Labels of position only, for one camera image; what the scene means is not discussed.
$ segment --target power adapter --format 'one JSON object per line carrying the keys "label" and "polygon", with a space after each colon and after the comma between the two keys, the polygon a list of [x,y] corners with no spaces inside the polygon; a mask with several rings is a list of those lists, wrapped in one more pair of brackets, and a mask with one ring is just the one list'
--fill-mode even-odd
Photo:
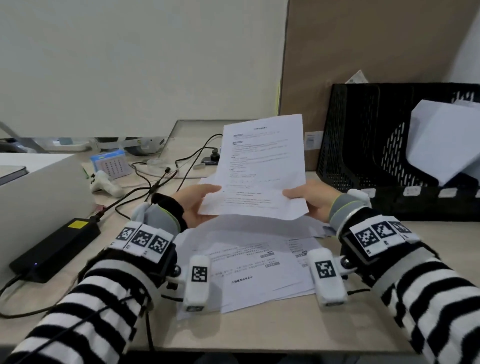
{"label": "power adapter", "polygon": [[9,264],[23,280],[46,283],[100,234],[96,218],[74,218]]}

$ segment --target wooden desk surface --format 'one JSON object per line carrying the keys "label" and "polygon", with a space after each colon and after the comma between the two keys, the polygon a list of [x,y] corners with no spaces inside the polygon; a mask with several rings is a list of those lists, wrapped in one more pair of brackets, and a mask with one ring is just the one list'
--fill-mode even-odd
{"label": "wooden desk surface", "polygon": [[[307,176],[315,178],[312,172]],[[143,182],[134,174],[118,181],[123,186]],[[172,180],[161,192],[171,194],[179,183],[180,180]],[[194,183],[197,180],[187,180],[184,185]],[[98,194],[96,198],[101,204],[114,201],[105,194]],[[132,203],[122,211],[129,213],[134,207]],[[111,212],[102,221],[101,235],[48,283],[27,282],[7,292],[1,300],[2,311],[21,313],[54,304],[86,261],[117,235],[126,219]],[[479,223],[407,222],[406,225],[437,250],[448,265],[480,285]],[[339,243],[335,238],[323,239],[321,243],[338,254]],[[354,275],[349,278],[349,284],[362,285]],[[19,343],[41,317],[0,320],[0,345]],[[380,299],[370,292],[353,295],[347,304],[330,308],[320,309],[315,296],[310,295],[182,321],[175,318],[175,304],[163,301],[150,317],[154,343],[166,350],[413,352]],[[138,329],[132,348],[147,348],[144,323]]]}

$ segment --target white wall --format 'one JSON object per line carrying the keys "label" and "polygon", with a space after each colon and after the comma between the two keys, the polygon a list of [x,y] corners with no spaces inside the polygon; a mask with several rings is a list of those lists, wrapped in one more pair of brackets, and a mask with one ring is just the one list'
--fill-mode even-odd
{"label": "white wall", "polygon": [[2,0],[0,120],[21,136],[168,135],[276,115],[287,0]]}
{"label": "white wall", "polygon": [[446,81],[480,83],[480,10],[457,53]]}

